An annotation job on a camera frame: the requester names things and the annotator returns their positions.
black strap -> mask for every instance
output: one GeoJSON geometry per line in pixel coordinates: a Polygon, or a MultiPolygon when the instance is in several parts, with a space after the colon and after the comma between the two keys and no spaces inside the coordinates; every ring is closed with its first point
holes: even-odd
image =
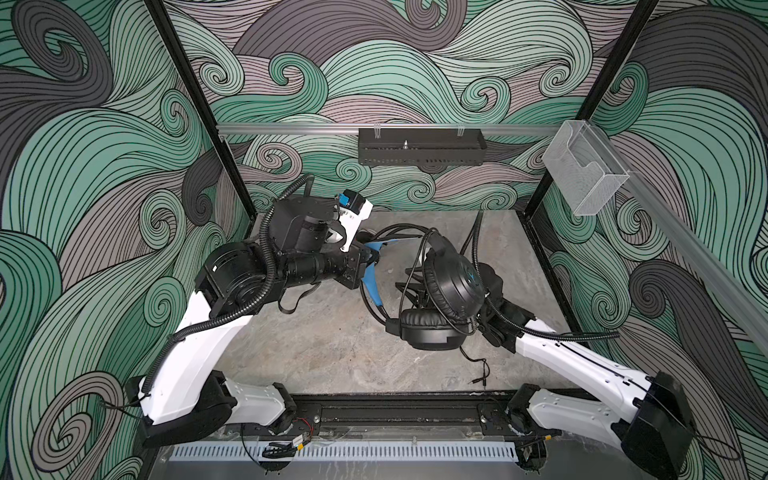
{"type": "Polygon", "coordinates": [[[277,300],[277,308],[279,308],[280,311],[285,313],[286,315],[290,315],[291,313],[295,312],[297,308],[299,308],[299,302],[301,301],[301,299],[304,298],[305,296],[309,296],[312,292],[317,290],[317,287],[320,286],[320,284],[321,284],[321,282],[315,283],[312,286],[312,288],[310,288],[306,292],[303,292],[301,295],[299,295],[299,298],[296,300],[296,305],[294,305],[293,308],[290,309],[290,310],[284,309],[283,306],[280,305],[280,301],[283,299],[283,295],[280,295],[280,298],[277,300]]]}

headphone ear cushion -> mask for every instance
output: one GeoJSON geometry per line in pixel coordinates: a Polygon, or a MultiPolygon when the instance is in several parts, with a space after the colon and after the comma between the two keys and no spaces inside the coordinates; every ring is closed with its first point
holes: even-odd
{"type": "Polygon", "coordinates": [[[451,307],[451,304],[448,303],[448,300],[445,299],[445,296],[440,291],[440,287],[437,283],[437,278],[435,275],[435,257],[435,253],[431,251],[427,253],[426,260],[424,261],[424,284],[427,287],[427,292],[429,292],[429,296],[432,298],[432,302],[435,304],[438,310],[440,310],[449,319],[454,320],[455,322],[462,322],[466,320],[466,318],[461,318],[458,315],[458,313],[451,307]]]}

gray floor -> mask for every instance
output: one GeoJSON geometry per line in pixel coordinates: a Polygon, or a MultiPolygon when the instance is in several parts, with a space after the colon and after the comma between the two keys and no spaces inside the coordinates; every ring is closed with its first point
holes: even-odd
{"type": "MultiPolygon", "coordinates": [[[[459,248],[475,212],[374,212],[362,227],[378,230],[409,222],[437,227],[459,248]]],[[[379,290],[390,314],[397,311],[395,281],[405,281],[418,241],[382,249],[376,267],[379,290]]],[[[479,259],[504,280],[504,296],[531,310],[559,332],[568,331],[541,266],[513,211],[485,213],[479,259]]],[[[286,292],[293,306],[305,287],[286,292]]],[[[465,351],[484,356],[491,367],[488,389],[515,389],[522,383],[545,388],[575,386],[547,367],[491,346],[480,334],[467,338],[465,351]]],[[[424,352],[389,335],[366,311],[357,291],[323,282],[302,300],[293,315],[275,303],[245,326],[221,357],[217,368],[238,382],[283,383],[291,393],[408,392],[476,390],[469,382],[482,374],[482,364],[466,361],[458,350],[424,352]]]]}

black cable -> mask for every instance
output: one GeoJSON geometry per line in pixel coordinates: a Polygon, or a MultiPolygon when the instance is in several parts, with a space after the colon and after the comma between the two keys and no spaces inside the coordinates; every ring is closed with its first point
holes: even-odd
{"type": "Polygon", "coordinates": [[[114,403],[109,403],[106,400],[102,399],[101,400],[101,406],[103,406],[107,410],[117,410],[120,413],[122,413],[123,415],[128,415],[129,417],[132,417],[132,418],[134,418],[136,420],[142,420],[142,418],[140,416],[134,415],[133,413],[125,411],[125,409],[127,407],[132,407],[132,406],[136,406],[136,405],[132,405],[132,404],[129,403],[127,405],[118,406],[118,405],[115,405],[114,403]]]}
{"type": "Polygon", "coordinates": [[[373,238],[370,241],[378,240],[381,237],[385,236],[385,233],[388,234],[394,234],[401,230],[420,230],[422,233],[429,232],[429,228],[424,227],[423,225],[416,225],[414,223],[395,223],[394,225],[389,225],[388,227],[384,227],[373,236],[373,238]]]}
{"type": "Polygon", "coordinates": [[[275,204],[281,200],[285,200],[294,194],[297,190],[299,190],[302,185],[314,180],[314,178],[315,177],[312,174],[305,174],[297,178],[293,183],[291,183],[291,185],[283,190],[280,195],[277,196],[277,198],[272,202],[272,206],[266,212],[266,214],[264,214],[264,218],[261,220],[261,225],[259,226],[259,245],[261,246],[261,252],[264,255],[266,278],[261,284],[261,288],[259,288],[259,292],[256,294],[256,296],[251,299],[248,304],[239,308],[238,310],[235,310],[232,313],[227,313],[225,315],[218,316],[215,319],[206,320],[205,322],[195,323],[194,325],[190,325],[176,333],[169,335],[168,340],[166,341],[165,345],[163,345],[162,350],[157,354],[157,357],[155,357],[154,361],[152,362],[149,371],[147,371],[147,375],[144,378],[144,384],[141,386],[141,392],[143,394],[147,395],[152,391],[154,381],[157,378],[157,374],[160,372],[160,368],[163,366],[165,359],[168,357],[171,350],[174,349],[177,343],[194,333],[200,333],[204,332],[205,330],[210,330],[218,326],[226,325],[227,323],[240,318],[241,316],[257,308],[264,301],[266,296],[270,294],[275,283],[275,277],[277,275],[277,265],[275,264],[275,256],[272,251],[269,235],[270,222],[272,221],[272,216],[275,213],[275,204]]]}
{"type": "Polygon", "coordinates": [[[472,380],[470,383],[477,383],[482,382],[482,388],[485,390],[485,387],[487,386],[488,382],[486,381],[489,376],[491,376],[491,367],[488,364],[488,359],[473,359],[469,355],[467,355],[467,352],[464,351],[464,347],[460,346],[458,348],[459,352],[462,353],[464,358],[469,360],[470,362],[482,362],[482,377],[472,380]]]}
{"type": "MultiPolygon", "coordinates": [[[[435,303],[435,301],[434,301],[434,300],[432,300],[432,294],[431,294],[431,293],[429,293],[429,290],[427,290],[426,292],[427,292],[427,295],[429,296],[429,299],[432,301],[432,303],[435,303]]],[[[448,322],[448,324],[451,326],[451,328],[452,328],[452,329],[453,329],[455,332],[457,332],[457,333],[459,333],[459,334],[461,334],[461,335],[464,335],[464,336],[472,336],[472,335],[475,335],[475,332],[477,332],[477,329],[475,329],[475,328],[472,328],[472,322],[471,322],[471,321],[470,321],[469,323],[467,323],[467,330],[468,330],[468,331],[467,331],[467,332],[462,332],[462,331],[461,331],[461,329],[459,329],[459,328],[456,326],[456,324],[455,324],[455,323],[453,323],[453,322],[451,321],[451,319],[449,319],[449,318],[448,318],[448,317],[447,317],[447,316],[446,316],[446,315],[445,315],[445,314],[444,314],[444,313],[443,313],[443,312],[442,312],[442,311],[441,311],[439,308],[437,308],[437,306],[436,306],[436,305],[435,305],[435,310],[437,310],[437,312],[440,314],[440,316],[442,316],[442,318],[443,318],[443,319],[444,319],[446,322],[448,322]]]]}
{"type": "Polygon", "coordinates": [[[526,448],[526,447],[530,447],[530,446],[532,446],[532,445],[536,445],[537,443],[541,443],[541,442],[544,442],[544,441],[546,441],[546,440],[549,440],[549,439],[551,439],[551,438],[552,438],[552,435],[545,435],[545,436],[543,436],[543,437],[536,437],[535,439],[531,440],[531,441],[530,441],[530,442],[528,442],[528,443],[524,443],[524,444],[522,444],[522,445],[515,445],[515,447],[516,447],[517,449],[524,449],[524,448],[526,448]]]}
{"type": "MultiPolygon", "coordinates": [[[[436,228],[430,228],[422,236],[422,241],[419,244],[419,249],[416,251],[416,258],[413,259],[413,266],[411,267],[411,273],[408,275],[408,280],[406,281],[406,285],[411,283],[411,279],[413,278],[413,273],[416,270],[416,265],[419,263],[419,259],[422,257],[422,250],[424,250],[424,246],[427,243],[427,239],[434,232],[437,232],[437,229],[436,228]]],[[[402,289],[402,293],[400,294],[400,306],[397,309],[397,317],[398,318],[402,317],[402,304],[403,304],[403,302],[405,302],[405,300],[406,300],[406,289],[402,289]]]]}
{"type": "Polygon", "coordinates": [[[294,305],[293,308],[290,308],[290,309],[287,309],[284,306],[280,305],[280,302],[283,301],[283,295],[280,295],[280,298],[277,299],[277,308],[280,310],[280,312],[285,313],[286,315],[293,315],[293,313],[296,312],[296,309],[299,308],[299,302],[303,298],[306,298],[306,297],[312,295],[314,293],[314,291],[317,290],[320,287],[321,283],[323,283],[323,282],[315,283],[314,285],[312,285],[311,288],[309,288],[308,290],[303,291],[301,293],[301,295],[299,295],[299,298],[296,299],[296,305],[294,305]]]}
{"type": "Polygon", "coordinates": [[[376,305],[376,309],[377,309],[377,310],[378,310],[378,311],[379,311],[379,312],[380,312],[382,315],[384,315],[384,318],[385,318],[385,319],[389,320],[389,314],[386,312],[386,310],[384,310],[384,306],[383,306],[383,305],[376,305]]]}
{"type": "Polygon", "coordinates": [[[296,455],[297,451],[298,450],[296,450],[296,447],[294,447],[291,442],[270,442],[268,448],[261,452],[261,456],[270,460],[277,460],[279,458],[291,458],[296,455]]]}
{"type": "MultiPolygon", "coordinates": [[[[659,401],[659,399],[657,399],[657,398],[654,396],[654,394],[653,394],[653,393],[651,393],[651,392],[648,392],[648,390],[647,390],[645,387],[643,387],[643,386],[641,386],[641,385],[637,384],[637,382],[635,382],[633,379],[628,379],[628,378],[627,378],[625,375],[621,375],[619,372],[616,372],[616,371],[614,371],[613,369],[610,369],[610,368],[606,367],[605,365],[603,365],[603,364],[601,364],[601,363],[599,363],[599,362],[595,362],[593,359],[591,359],[591,358],[589,358],[588,356],[586,356],[586,355],[584,355],[584,354],[582,354],[582,353],[578,352],[577,350],[574,350],[574,349],[572,349],[572,348],[571,348],[571,347],[569,347],[568,345],[565,345],[565,344],[561,344],[561,345],[558,345],[558,346],[562,346],[562,347],[564,347],[566,350],[568,350],[568,351],[570,351],[570,352],[572,352],[572,353],[575,353],[576,355],[580,356],[581,358],[583,358],[583,359],[585,359],[585,360],[588,360],[588,361],[592,362],[593,364],[595,364],[595,365],[597,365],[597,366],[599,366],[599,367],[601,367],[601,368],[603,368],[603,369],[606,369],[608,372],[611,372],[611,373],[613,373],[613,374],[614,374],[614,375],[616,375],[617,377],[619,377],[619,378],[621,378],[621,379],[623,379],[623,380],[625,380],[625,381],[627,381],[627,382],[631,383],[632,385],[636,386],[637,388],[639,388],[640,390],[642,390],[643,392],[645,392],[645,393],[646,393],[648,396],[650,396],[650,397],[651,397],[653,400],[655,400],[655,401],[656,401],[656,403],[657,403],[657,404],[658,404],[658,405],[659,405],[659,406],[660,406],[662,409],[664,409],[664,411],[665,411],[665,412],[667,412],[667,414],[668,414],[670,417],[672,417],[672,418],[675,420],[675,422],[679,423],[679,424],[680,424],[680,426],[681,426],[681,427],[683,427],[683,428],[685,429],[685,431],[686,431],[686,432],[690,433],[690,434],[691,434],[691,436],[693,436],[693,437],[694,437],[696,440],[699,440],[699,445],[700,445],[700,446],[701,446],[701,447],[702,447],[704,450],[706,450],[707,452],[709,452],[711,455],[715,455],[716,457],[722,458],[723,460],[730,460],[730,461],[732,461],[732,462],[737,462],[737,461],[741,460],[741,452],[740,452],[740,451],[739,451],[739,450],[738,450],[736,447],[734,447],[734,446],[733,446],[733,445],[731,445],[730,443],[724,442],[723,440],[715,439],[715,438],[713,438],[713,437],[710,437],[710,436],[708,436],[708,435],[701,435],[701,434],[698,432],[698,430],[697,430],[697,429],[695,429],[695,428],[694,428],[693,430],[691,430],[691,429],[690,429],[690,428],[688,428],[688,426],[687,426],[687,425],[685,425],[685,424],[684,424],[684,423],[683,423],[683,422],[682,422],[682,421],[681,421],[679,418],[677,418],[677,417],[676,417],[676,416],[675,416],[675,415],[674,415],[672,412],[670,412],[670,410],[667,408],[667,406],[666,406],[666,405],[664,405],[662,402],[660,402],[660,401],[659,401]],[[721,444],[721,445],[725,445],[726,447],[728,447],[728,448],[729,448],[730,450],[732,450],[733,452],[736,452],[736,455],[737,455],[737,456],[735,456],[735,457],[726,457],[725,455],[721,455],[720,453],[717,453],[717,452],[715,452],[714,450],[710,449],[710,448],[709,448],[709,447],[708,447],[708,446],[707,446],[707,445],[706,445],[706,444],[703,442],[703,440],[710,440],[710,441],[712,441],[712,442],[715,442],[715,443],[719,443],[719,444],[721,444]]],[[[651,382],[651,383],[654,383],[654,384],[656,384],[656,385],[658,385],[658,384],[657,384],[657,383],[656,383],[654,380],[651,380],[650,382],[651,382]]]]}
{"type": "Polygon", "coordinates": [[[250,458],[250,459],[253,461],[253,463],[255,463],[256,465],[260,466],[260,467],[262,468],[262,470],[266,471],[266,469],[264,468],[264,466],[263,466],[263,465],[261,465],[261,464],[259,463],[259,461],[258,461],[258,460],[256,460],[256,459],[253,457],[253,455],[251,455],[251,454],[250,454],[250,452],[248,451],[248,447],[246,447],[246,445],[245,445],[245,435],[243,434],[243,432],[244,432],[244,431],[245,431],[245,424],[244,424],[244,423],[241,423],[241,424],[240,424],[240,440],[243,442],[243,450],[245,450],[245,453],[246,453],[246,455],[248,455],[248,458],[250,458]]]}
{"type": "Polygon", "coordinates": [[[371,308],[371,304],[368,303],[368,296],[366,295],[366,288],[364,285],[360,285],[360,296],[362,297],[362,302],[365,304],[366,309],[368,310],[368,313],[371,314],[371,316],[376,319],[377,322],[381,323],[382,325],[386,326],[386,321],[379,318],[378,315],[376,315],[376,312],[373,311],[373,308],[371,308]]]}
{"type": "Polygon", "coordinates": [[[472,228],[469,229],[469,235],[467,235],[467,240],[464,240],[464,244],[462,245],[462,249],[460,252],[458,252],[460,255],[464,255],[464,253],[467,251],[467,247],[469,247],[469,242],[472,241],[473,233],[475,232],[475,228],[482,222],[482,210],[478,210],[478,214],[475,217],[475,222],[472,224],[472,228]]]}
{"type": "Polygon", "coordinates": [[[504,313],[501,312],[501,310],[494,305],[494,303],[491,301],[489,294],[489,291],[485,288],[485,283],[482,281],[482,275],[480,274],[480,267],[479,267],[479,261],[478,261],[478,244],[480,243],[480,226],[482,224],[482,210],[478,212],[477,217],[475,218],[476,221],[475,224],[472,226],[472,232],[470,233],[472,235],[472,265],[475,267],[475,270],[478,274],[478,280],[480,281],[480,285],[482,286],[483,292],[485,292],[485,304],[488,305],[488,307],[493,311],[493,313],[500,319],[502,319],[504,322],[506,322],[508,325],[510,325],[512,328],[519,330],[523,333],[527,333],[528,335],[537,336],[542,339],[547,340],[555,340],[558,342],[590,342],[595,340],[609,340],[609,339],[616,339],[619,337],[618,332],[606,332],[606,333],[547,333],[542,332],[541,330],[536,329],[529,329],[526,326],[520,326],[515,322],[512,322],[504,313]]]}

swirl pattern wallpaper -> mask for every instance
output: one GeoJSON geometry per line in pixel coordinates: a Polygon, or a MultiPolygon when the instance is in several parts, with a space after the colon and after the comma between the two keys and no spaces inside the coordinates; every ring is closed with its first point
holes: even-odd
{"type": "MultiPolygon", "coordinates": [[[[768,2],[701,4],[648,22],[593,120],[768,311],[768,2]]],[[[740,319],[629,192],[596,217],[574,217],[555,186],[542,206],[535,229],[579,324],[621,331],[592,348],[675,375],[699,431],[743,454],[694,443],[682,476],[764,480],[768,360],[740,319]]]]}
{"type": "MultiPolygon", "coordinates": [[[[676,5],[692,5],[680,0],[676,5]]],[[[626,0],[166,0],[220,122],[560,124],[626,0]]],[[[257,208],[301,173],[379,210],[521,209],[550,139],[489,137],[477,167],[364,167],[357,138],[229,136],[257,208]]]]}
{"type": "Polygon", "coordinates": [[[212,164],[143,0],[0,3],[2,478],[137,477],[136,420],[102,402],[245,235],[212,164]]]}

